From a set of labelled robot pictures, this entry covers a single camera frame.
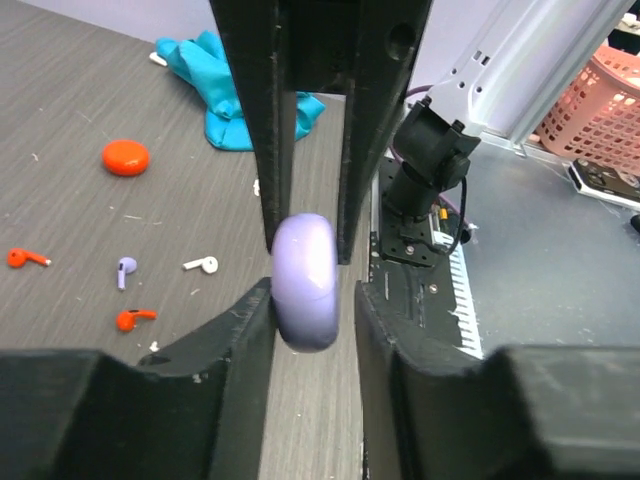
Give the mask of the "orange charging case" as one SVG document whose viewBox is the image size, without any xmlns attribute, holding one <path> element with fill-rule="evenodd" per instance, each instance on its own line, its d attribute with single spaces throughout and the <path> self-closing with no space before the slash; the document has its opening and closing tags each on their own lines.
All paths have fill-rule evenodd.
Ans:
<svg viewBox="0 0 640 480">
<path fill-rule="evenodd" d="M 128 139 L 108 143 L 102 151 L 104 167 L 118 176 L 137 176 L 150 164 L 149 150 L 142 144 Z"/>
</svg>

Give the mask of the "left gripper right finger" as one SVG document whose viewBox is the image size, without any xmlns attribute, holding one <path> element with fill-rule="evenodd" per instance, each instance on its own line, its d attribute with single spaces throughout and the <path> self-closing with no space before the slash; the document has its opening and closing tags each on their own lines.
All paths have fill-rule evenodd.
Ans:
<svg viewBox="0 0 640 480">
<path fill-rule="evenodd" d="M 478 360 L 355 288 L 367 479 L 635 479 L 639 352 L 507 346 Z"/>
</svg>

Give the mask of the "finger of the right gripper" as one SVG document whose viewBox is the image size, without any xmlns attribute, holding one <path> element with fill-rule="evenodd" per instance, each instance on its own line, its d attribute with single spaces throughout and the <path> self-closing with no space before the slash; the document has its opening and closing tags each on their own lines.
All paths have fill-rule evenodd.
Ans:
<svg viewBox="0 0 640 480">
<path fill-rule="evenodd" d="M 362 1 L 344 116 L 337 204 L 338 261 L 351 261 L 370 182 L 402 114 L 429 1 Z"/>
<path fill-rule="evenodd" d="M 255 153 L 265 243 L 272 248 L 290 207 L 295 91 L 286 1 L 210 3 Z"/>
</svg>

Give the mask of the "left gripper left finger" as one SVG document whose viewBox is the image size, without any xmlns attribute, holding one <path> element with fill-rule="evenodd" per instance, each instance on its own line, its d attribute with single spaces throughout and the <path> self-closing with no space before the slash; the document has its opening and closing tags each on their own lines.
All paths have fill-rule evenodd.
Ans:
<svg viewBox="0 0 640 480">
<path fill-rule="evenodd" d="M 5 479 L 254 479 L 275 320 L 270 282 L 137 365 L 98 350 L 1 354 Z"/>
</svg>

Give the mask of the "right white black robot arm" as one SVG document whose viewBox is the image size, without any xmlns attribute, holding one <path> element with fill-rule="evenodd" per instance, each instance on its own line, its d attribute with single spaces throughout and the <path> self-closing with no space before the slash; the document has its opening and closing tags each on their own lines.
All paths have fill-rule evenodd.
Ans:
<svg viewBox="0 0 640 480">
<path fill-rule="evenodd" d="M 361 206 L 388 147 L 419 185 L 399 212 L 457 184 L 495 113 L 532 126 L 627 10 L 624 1 L 500 1 L 485 19 L 466 1 L 455 39 L 469 38 L 411 110 L 427 1 L 215 1 L 211 8 L 246 119 L 261 187 L 264 235 L 288 217 L 300 92 L 345 97 L 337 201 L 337 258 L 352 256 Z"/>
</svg>

